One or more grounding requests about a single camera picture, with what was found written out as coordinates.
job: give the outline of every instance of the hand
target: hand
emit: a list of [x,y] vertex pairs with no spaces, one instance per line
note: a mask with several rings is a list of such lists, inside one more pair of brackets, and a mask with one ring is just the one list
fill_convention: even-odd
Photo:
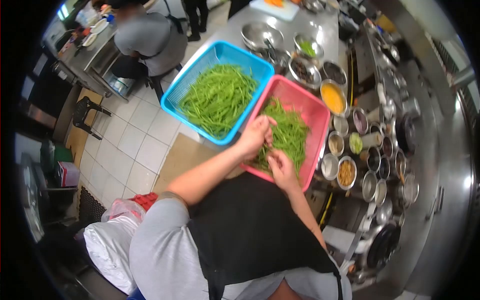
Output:
[[268,165],[273,173],[273,179],[279,188],[287,194],[301,192],[293,161],[281,150],[273,149],[267,155]]
[[273,137],[270,124],[276,126],[276,121],[269,116],[261,115],[247,125],[235,144],[243,159],[255,158],[265,142],[269,147],[272,146]]

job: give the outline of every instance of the black anti-fatigue mat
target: black anti-fatigue mat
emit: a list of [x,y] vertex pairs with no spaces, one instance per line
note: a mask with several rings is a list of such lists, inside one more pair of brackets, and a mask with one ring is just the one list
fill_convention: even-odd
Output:
[[100,204],[95,198],[87,191],[85,187],[82,187],[80,192],[80,207],[78,218],[80,221],[90,223],[100,222],[102,214],[106,211],[102,204]]

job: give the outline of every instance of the black plastic chair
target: black plastic chair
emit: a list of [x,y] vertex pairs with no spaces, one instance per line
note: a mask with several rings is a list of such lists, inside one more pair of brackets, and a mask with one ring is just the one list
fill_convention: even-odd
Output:
[[92,127],[85,124],[85,119],[87,118],[88,112],[91,110],[97,110],[103,112],[107,116],[112,116],[112,114],[98,105],[97,103],[93,102],[87,96],[83,97],[82,100],[78,101],[75,106],[75,111],[73,112],[73,120],[72,123],[75,127],[78,127],[82,130],[85,130],[87,133],[93,135],[95,138],[101,140],[102,138],[98,136],[96,133],[92,132]]

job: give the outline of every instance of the gray shirt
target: gray shirt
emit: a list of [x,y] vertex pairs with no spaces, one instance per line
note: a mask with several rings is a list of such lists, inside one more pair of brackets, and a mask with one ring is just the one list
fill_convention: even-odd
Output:
[[[130,245],[130,269],[146,300],[208,300],[198,250],[186,224],[188,210],[177,199],[158,200],[147,212]],[[222,299],[267,299],[285,279],[303,299],[337,300],[332,273],[297,268],[225,286]],[[352,298],[350,282],[342,276],[343,299]]]
[[137,15],[121,24],[114,37],[124,55],[134,51],[148,56],[140,60],[148,67],[148,75],[161,75],[177,66],[185,56],[187,36],[180,34],[165,16],[152,12]]

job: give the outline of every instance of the plate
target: plate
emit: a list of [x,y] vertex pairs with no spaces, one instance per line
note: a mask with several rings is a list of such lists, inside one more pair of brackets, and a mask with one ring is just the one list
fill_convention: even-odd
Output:
[[82,46],[84,47],[88,47],[90,46],[96,39],[96,34],[90,34],[84,41],[84,43],[82,44]]
[[94,34],[99,34],[108,26],[108,24],[109,23],[107,22],[107,20],[103,18],[94,25],[90,32]]

